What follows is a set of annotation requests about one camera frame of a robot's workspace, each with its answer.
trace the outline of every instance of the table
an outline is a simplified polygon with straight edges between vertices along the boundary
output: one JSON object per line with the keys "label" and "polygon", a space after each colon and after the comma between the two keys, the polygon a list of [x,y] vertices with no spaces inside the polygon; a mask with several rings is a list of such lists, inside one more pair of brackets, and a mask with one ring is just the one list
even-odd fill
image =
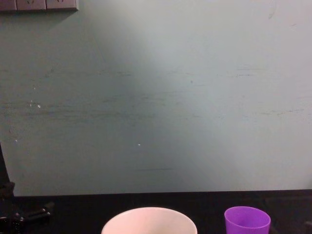
{"label": "table", "polygon": [[272,219],[271,233],[304,234],[312,221],[312,190],[269,192],[153,193],[15,197],[23,210],[40,208],[53,201],[49,224],[35,225],[28,234],[100,234],[113,216],[138,207],[165,207],[190,217],[198,234],[225,234],[224,211],[232,206],[253,206]]}

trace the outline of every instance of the purple cup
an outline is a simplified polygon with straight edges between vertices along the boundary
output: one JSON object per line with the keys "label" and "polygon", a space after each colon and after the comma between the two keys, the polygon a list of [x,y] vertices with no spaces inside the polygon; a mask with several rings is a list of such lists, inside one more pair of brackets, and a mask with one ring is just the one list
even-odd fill
{"label": "purple cup", "polygon": [[268,234],[271,218],[262,210],[236,206],[224,213],[227,234]]}

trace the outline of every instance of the cup rim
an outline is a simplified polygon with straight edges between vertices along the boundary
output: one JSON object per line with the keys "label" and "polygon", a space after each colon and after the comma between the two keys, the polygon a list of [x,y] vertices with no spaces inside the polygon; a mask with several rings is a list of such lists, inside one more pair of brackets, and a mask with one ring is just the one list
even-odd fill
{"label": "cup rim", "polygon": [[[228,218],[227,218],[227,213],[232,210],[232,209],[237,209],[237,208],[248,208],[250,210],[257,210],[257,211],[260,211],[261,213],[263,213],[264,215],[266,215],[268,218],[269,218],[269,222],[261,227],[255,227],[255,228],[250,228],[250,227],[244,227],[244,226],[241,226],[241,225],[238,225],[236,223],[233,223],[231,222]],[[228,208],[225,212],[224,212],[224,217],[226,219],[226,221],[228,221],[229,223],[237,226],[237,227],[240,227],[240,228],[245,228],[245,229],[260,229],[260,228],[265,228],[267,226],[269,226],[271,224],[271,217],[264,211],[258,209],[258,208],[255,208],[255,207],[250,207],[250,206],[233,206],[233,207],[230,207]]]}
{"label": "cup rim", "polygon": [[124,212],[122,212],[120,214],[117,214],[116,216],[112,217],[110,220],[108,220],[106,222],[106,224],[104,225],[104,227],[102,229],[101,234],[104,233],[105,227],[107,227],[107,225],[111,221],[119,218],[120,216],[124,216],[124,215],[127,215],[128,213],[132,213],[132,212],[139,211],[139,210],[163,210],[163,211],[169,211],[169,212],[172,212],[172,213],[176,213],[177,215],[180,215],[180,216],[183,216],[184,218],[186,218],[191,223],[191,225],[193,226],[193,229],[195,231],[194,234],[197,234],[197,227],[194,224],[194,222],[188,216],[186,216],[185,214],[183,214],[183,213],[181,213],[179,211],[175,211],[175,210],[168,209],[168,208],[163,208],[163,207],[140,207],[140,208],[131,209],[131,210],[128,210],[128,211],[124,211]]}

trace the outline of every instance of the black table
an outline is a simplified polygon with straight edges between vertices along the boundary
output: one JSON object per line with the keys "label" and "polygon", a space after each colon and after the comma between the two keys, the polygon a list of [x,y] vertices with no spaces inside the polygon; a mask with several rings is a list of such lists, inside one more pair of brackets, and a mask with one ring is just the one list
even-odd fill
{"label": "black table", "polygon": [[190,217],[198,234],[225,234],[224,211],[232,206],[253,206],[272,219],[272,233],[303,234],[312,221],[312,190],[271,192],[210,192],[15,197],[23,210],[55,202],[49,224],[35,225],[28,234],[100,234],[113,216],[138,207],[165,207]]}

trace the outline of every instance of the wall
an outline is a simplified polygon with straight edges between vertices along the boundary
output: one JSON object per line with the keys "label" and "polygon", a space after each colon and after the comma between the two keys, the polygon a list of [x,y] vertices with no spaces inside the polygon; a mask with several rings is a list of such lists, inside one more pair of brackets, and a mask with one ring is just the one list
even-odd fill
{"label": "wall", "polygon": [[0,17],[17,195],[312,188],[312,2],[90,0]]}

